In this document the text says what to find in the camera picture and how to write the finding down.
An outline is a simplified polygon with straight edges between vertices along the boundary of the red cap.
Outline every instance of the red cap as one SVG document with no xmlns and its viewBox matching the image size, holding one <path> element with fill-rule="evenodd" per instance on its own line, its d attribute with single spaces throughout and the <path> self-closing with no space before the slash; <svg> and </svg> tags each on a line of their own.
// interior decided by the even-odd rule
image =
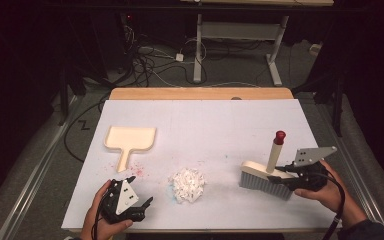
<svg viewBox="0 0 384 240">
<path fill-rule="evenodd" d="M 283 139 L 285 139 L 286 133 L 284 131 L 277 131 L 276 138 L 273 140 L 276 145 L 283 145 Z"/>
</svg>

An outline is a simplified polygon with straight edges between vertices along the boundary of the gray bristles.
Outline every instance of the gray bristles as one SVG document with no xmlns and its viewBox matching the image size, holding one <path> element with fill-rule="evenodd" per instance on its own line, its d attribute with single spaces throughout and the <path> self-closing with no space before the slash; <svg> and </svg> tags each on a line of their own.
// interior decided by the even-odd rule
<svg viewBox="0 0 384 240">
<path fill-rule="evenodd" d="M 286 186 L 282 184 L 271 183 L 269 180 L 254 176 L 246 172 L 242 172 L 239 186 L 253 190 L 261 190 L 283 200 L 288 200 L 292 195 L 292 192 Z"/>
</svg>

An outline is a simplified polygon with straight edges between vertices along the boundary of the human hand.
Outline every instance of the human hand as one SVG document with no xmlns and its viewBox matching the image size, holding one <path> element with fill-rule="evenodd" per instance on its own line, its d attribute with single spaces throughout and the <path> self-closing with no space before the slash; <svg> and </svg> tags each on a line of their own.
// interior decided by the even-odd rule
<svg viewBox="0 0 384 240">
<path fill-rule="evenodd" d="M 80 234 L 82 240 L 91 240 L 92 239 L 92 228 L 95 224 L 96 212 L 98 211 L 99 203 L 101 202 L 102 197 L 105 194 L 105 191 L 110 186 L 111 181 L 108 180 L 95 194 L 93 199 L 92 206 L 86 213 L 85 221 L 83 224 L 83 229 Z M 109 224 L 105 219 L 98 221 L 98 239 L 95 240 L 106 240 L 111 236 L 123 232 L 127 228 L 133 225 L 132 220 L 124 220 L 119 223 Z"/>
<path fill-rule="evenodd" d="M 342 186 L 345 192 L 345 204 L 342 214 L 342 226 L 347 229 L 355 224 L 367 219 L 366 214 L 351 197 L 345 187 L 344 182 L 339 177 L 338 173 L 327 164 L 325 160 L 320 160 L 320 163 L 332 174 L 332 177 Z M 323 206 L 329 208 L 333 212 L 338 212 L 341 204 L 341 194 L 338 187 L 331 181 L 327 181 L 326 186 L 317 192 L 307 189 L 296 189 L 294 193 L 300 197 L 319 201 Z"/>
<path fill-rule="evenodd" d="M 320 163 L 332 174 L 333 178 L 342 186 L 345 191 L 345 198 L 347 198 L 348 191 L 345 188 L 342 179 L 339 177 L 338 173 L 332 169 L 332 167 L 327 164 L 325 160 L 320 160 Z M 341 194 L 338 190 L 338 187 L 331 181 L 327 181 L 326 186 L 320 189 L 317 192 L 307 190 L 307 189 L 296 189 L 294 193 L 300 197 L 308 198 L 312 200 L 319 201 L 323 206 L 329 208 L 333 212 L 338 212 L 339 205 L 341 203 Z"/>
</svg>

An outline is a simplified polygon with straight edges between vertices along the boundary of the table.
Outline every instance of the table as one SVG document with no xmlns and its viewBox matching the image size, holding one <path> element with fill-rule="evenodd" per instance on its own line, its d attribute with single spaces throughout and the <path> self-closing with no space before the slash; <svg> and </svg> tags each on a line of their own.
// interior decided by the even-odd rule
<svg viewBox="0 0 384 240">
<path fill-rule="evenodd" d="M 157 127 L 152 149 L 131 155 L 125 172 L 114 169 L 119 153 L 103 146 L 111 125 Z M 135 175 L 131 185 L 141 198 L 139 204 L 151 195 L 154 201 L 146 210 L 146 219 L 129 228 L 131 233 L 325 229 L 333 213 L 318 202 L 294 195 L 283 201 L 238 186 L 240 163 L 267 158 L 264 156 L 279 128 L 287 133 L 279 165 L 291 163 L 298 146 L 317 146 L 298 100 L 292 99 L 288 89 L 114 89 L 105 103 L 62 228 L 81 228 L 95 189 L 106 179 Z M 207 181 L 204 195 L 192 204 L 176 203 L 168 183 L 183 167 L 202 171 Z"/>
<path fill-rule="evenodd" d="M 256 5 L 286 5 L 286 6 L 332 6 L 333 0 L 201 0 L 200 5 L 205 3 L 217 4 L 256 4 Z M 202 20 L 202 14 L 198 14 L 196 33 L 196 52 L 193 81 L 201 82 L 202 69 L 202 38 L 228 38 L 228 39 L 249 39 L 249 40 L 274 40 L 273 50 L 266 55 L 267 66 L 272 76 L 273 84 L 282 86 L 282 81 L 276 67 L 276 56 L 282 43 L 283 34 L 289 16 L 283 16 L 279 24 L 256 24 L 234 22 L 208 22 Z"/>
</svg>

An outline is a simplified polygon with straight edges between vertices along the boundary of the black cable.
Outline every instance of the black cable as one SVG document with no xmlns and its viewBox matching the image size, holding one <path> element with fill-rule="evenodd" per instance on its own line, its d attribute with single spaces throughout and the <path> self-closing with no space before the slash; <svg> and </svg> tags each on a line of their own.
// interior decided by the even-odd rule
<svg viewBox="0 0 384 240">
<path fill-rule="evenodd" d="M 91 233 L 90 233 L 92 240 L 98 240 L 98 222 L 102 219 L 102 218 L 99 218 L 99 214 L 101 213 L 101 210 L 102 210 L 102 203 L 109 194 L 110 194 L 109 191 L 106 191 L 104 196 L 102 196 L 101 201 L 99 201 L 98 209 L 96 210 L 96 214 L 95 214 L 95 223 L 93 224 Z"/>
<path fill-rule="evenodd" d="M 82 162 L 84 163 L 85 160 L 84 159 L 81 159 L 80 157 L 78 157 L 76 154 L 74 154 L 70 148 L 68 147 L 68 144 L 67 144 L 67 136 L 68 136 L 68 133 L 70 132 L 70 129 L 73 127 L 73 125 L 84 115 L 86 114 L 89 110 L 91 110 L 92 108 L 96 107 L 96 106 L 99 106 L 102 102 L 98 102 L 98 103 L 95 103 L 93 104 L 92 106 L 88 107 L 86 110 L 84 110 L 78 117 L 76 117 L 71 123 L 70 125 L 68 126 L 67 128 L 67 131 L 65 132 L 64 134 L 64 147 L 65 149 L 68 151 L 68 153 L 73 157 L 75 158 L 76 160 L 78 160 L 79 162 Z"/>
<path fill-rule="evenodd" d="M 339 203 L 339 208 L 338 208 L 338 211 L 336 213 L 336 216 L 333 218 L 333 221 L 330 224 L 330 227 L 328 228 L 325 235 L 323 236 L 323 240 L 328 240 L 332 236 L 333 232 L 335 231 L 335 229 L 338 226 L 338 223 L 342 217 L 342 213 L 344 211 L 344 204 L 345 204 L 345 191 L 342 188 L 341 184 L 338 181 L 336 181 L 336 179 L 333 177 L 333 175 L 332 175 L 332 177 L 326 176 L 326 175 L 321 174 L 321 173 L 308 173 L 308 175 L 324 177 L 327 180 L 331 181 L 332 183 L 334 183 L 338 187 L 339 194 L 341 195 L 341 202 Z"/>
</svg>

